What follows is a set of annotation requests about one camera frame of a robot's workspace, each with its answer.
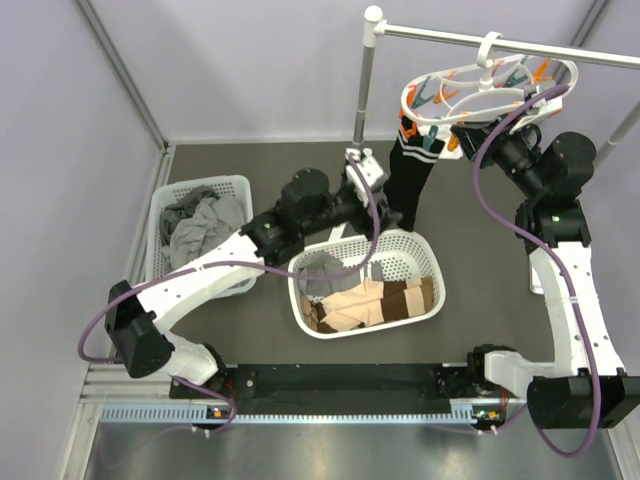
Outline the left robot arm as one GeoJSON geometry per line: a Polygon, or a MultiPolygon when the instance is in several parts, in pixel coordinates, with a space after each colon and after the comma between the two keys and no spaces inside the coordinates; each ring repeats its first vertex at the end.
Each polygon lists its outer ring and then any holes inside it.
{"type": "Polygon", "coordinates": [[[113,285],[102,317],[128,375],[139,379],[163,372],[187,380],[205,396],[220,394],[227,374],[219,354],[172,334],[173,326],[238,283],[283,273],[310,235],[348,223],[376,241],[396,219],[381,194],[387,178],[372,167],[348,166],[332,193],[322,171],[300,170],[273,208],[209,253],[147,284],[131,286],[123,280],[113,285]]]}

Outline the black sock with white stripes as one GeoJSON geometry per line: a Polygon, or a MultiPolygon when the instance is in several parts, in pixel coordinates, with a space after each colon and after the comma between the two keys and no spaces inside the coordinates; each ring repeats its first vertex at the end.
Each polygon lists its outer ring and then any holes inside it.
{"type": "Polygon", "coordinates": [[[390,208],[402,216],[397,222],[399,228],[408,232],[414,230],[422,190],[444,146],[443,140],[435,139],[425,149],[422,136],[407,139],[398,130],[389,154],[390,177],[384,185],[384,193],[390,208]]]}

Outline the teal clothes peg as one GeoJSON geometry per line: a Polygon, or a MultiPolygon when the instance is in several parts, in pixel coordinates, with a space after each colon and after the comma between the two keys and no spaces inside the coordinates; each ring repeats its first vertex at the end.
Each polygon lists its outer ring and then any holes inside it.
{"type": "Polygon", "coordinates": [[[437,141],[439,128],[436,125],[431,125],[428,132],[423,135],[422,147],[426,151],[430,151],[433,144],[437,141]]]}

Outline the white round clip hanger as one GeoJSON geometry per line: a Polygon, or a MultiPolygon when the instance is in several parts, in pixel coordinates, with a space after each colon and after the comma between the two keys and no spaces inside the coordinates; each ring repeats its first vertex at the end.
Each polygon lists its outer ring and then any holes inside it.
{"type": "MultiPolygon", "coordinates": [[[[431,125],[443,132],[452,125],[468,122],[494,122],[524,104],[524,89],[554,81],[567,84],[573,92],[579,79],[575,62],[554,57],[513,54],[499,57],[493,51],[497,32],[485,36],[476,60],[468,65],[429,72],[411,80],[401,93],[399,118],[410,118],[424,135],[431,125]]],[[[523,120],[512,131],[542,121],[523,120]]]]}

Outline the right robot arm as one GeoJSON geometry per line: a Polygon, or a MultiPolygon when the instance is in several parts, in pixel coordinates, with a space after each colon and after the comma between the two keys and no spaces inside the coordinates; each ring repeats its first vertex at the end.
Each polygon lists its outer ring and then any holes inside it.
{"type": "Polygon", "coordinates": [[[591,268],[591,235],[578,200],[594,174],[596,147],[585,135],[564,132],[541,149],[529,125],[498,134],[488,149],[491,123],[455,125],[469,160],[496,165],[523,192],[514,226],[522,239],[533,285],[542,291],[553,336],[551,364],[532,362],[510,347],[482,345],[469,353],[469,388],[487,396],[500,386],[523,398],[536,427],[589,427],[600,400],[598,426],[610,429],[639,403],[639,379],[628,375],[613,347],[591,268]]]}

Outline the orange clothes peg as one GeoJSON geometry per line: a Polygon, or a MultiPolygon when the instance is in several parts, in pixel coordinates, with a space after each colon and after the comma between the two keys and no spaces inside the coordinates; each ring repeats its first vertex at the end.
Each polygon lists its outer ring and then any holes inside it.
{"type": "Polygon", "coordinates": [[[401,117],[399,131],[406,140],[410,140],[419,133],[417,124],[406,116],[401,117]]]}

